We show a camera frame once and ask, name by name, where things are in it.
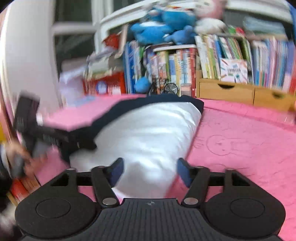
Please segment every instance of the white wall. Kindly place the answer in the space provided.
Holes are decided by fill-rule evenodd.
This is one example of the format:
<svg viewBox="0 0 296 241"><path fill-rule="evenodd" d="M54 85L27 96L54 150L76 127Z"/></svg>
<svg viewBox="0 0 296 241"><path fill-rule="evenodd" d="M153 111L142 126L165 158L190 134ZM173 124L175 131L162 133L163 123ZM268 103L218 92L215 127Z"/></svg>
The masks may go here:
<svg viewBox="0 0 296 241"><path fill-rule="evenodd" d="M51 112L60 106L52 24L54 0L15 0L6 16L1 45L1 84L10 101L22 90L41 97L40 109Z"/></svg>

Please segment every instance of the toy wheel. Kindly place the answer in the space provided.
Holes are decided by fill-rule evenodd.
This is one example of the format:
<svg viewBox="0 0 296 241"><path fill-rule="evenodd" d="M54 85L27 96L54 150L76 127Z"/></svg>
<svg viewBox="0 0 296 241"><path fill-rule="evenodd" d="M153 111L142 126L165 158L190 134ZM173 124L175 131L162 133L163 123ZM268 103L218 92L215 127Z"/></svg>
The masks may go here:
<svg viewBox="0 0 296 241"><path fill-rule="evenodd" d="M157 86L155 83L152 83L149 91L148 91L148 95L155 95L156 94L156 91L157 91Z"/></svg>
<svg viewBox="0 0 296 241"><path fill-rule="evenodd" d="M169 94L178 94L178 87L175 83L167 83L163 88L163 93L169 93Z"/></svg>

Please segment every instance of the blue plush toy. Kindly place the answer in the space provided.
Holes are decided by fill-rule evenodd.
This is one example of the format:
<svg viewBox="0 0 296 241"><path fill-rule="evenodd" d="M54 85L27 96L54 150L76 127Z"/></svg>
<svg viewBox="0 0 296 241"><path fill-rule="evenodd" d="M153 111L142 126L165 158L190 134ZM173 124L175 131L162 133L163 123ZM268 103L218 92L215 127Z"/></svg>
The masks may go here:
<svg viewBox="0 0 296 241"><path fill-rule="evenodd" d="M173 29L168 25L155 21L136 23L131 27L131 30L141 45L161 44L163 36L173 32Z"/></svg>
<svg viewBox="0 0 296 241"><path fill-rule="evenodd" d="M195 44L194 36L196 33L192 26L185 26L183 30L174 32L172 35L164 37L164 41L174 42L176 45Z"/></svg>
<svg viewBox="0 0 296 241"><path fill-rule="evenodd" d="M195 26L196 17L188 9L168 6L162 12L162 21L174 30L182 30L186 25Z"/></svg>
<svg viewBox="0 0 296 241"><path fill-rule="evenodd" d="M150 81L146 77L142 77L138 79L137 83L135 84L136 93L147 93L150 86Z"/></svg>

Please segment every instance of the yellow object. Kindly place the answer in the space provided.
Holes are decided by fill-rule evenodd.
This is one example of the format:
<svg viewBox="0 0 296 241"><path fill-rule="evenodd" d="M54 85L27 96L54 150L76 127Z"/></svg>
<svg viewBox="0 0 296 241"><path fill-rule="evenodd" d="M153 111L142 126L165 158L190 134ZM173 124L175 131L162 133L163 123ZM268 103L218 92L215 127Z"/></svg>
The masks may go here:
<svg viewBox="0 0 296 241"><path fill-rule="evenodd" d="M6 138L5 138L2 126L0 124L0 142L4 142L4 141L6 141Z"/></svg>
<svg viewBox="0 0 296 241"><path fill-rule="evenodd" d="M241 102L278 111L295 110L296 96L260 86L202 79L201 70L196 71L197 98Z"/></svg>

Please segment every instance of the wooden drawer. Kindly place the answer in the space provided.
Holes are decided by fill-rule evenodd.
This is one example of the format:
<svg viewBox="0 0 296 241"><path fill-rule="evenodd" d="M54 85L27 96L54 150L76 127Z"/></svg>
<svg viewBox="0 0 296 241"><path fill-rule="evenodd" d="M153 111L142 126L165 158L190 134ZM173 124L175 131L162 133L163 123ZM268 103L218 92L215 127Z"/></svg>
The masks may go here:
<svg viewBox="0 0 296 241"><path fill-rule="evenodd" d="M221 81L199 82L199 97L253 104L255 88L251 85Z"/></svg>
<svg viewBox="0 0 296 241"><path fill-rule="evenodd" d="M291 110L296 98L280 91L256 88L254 106L267 107L280 111Z"/></svg>

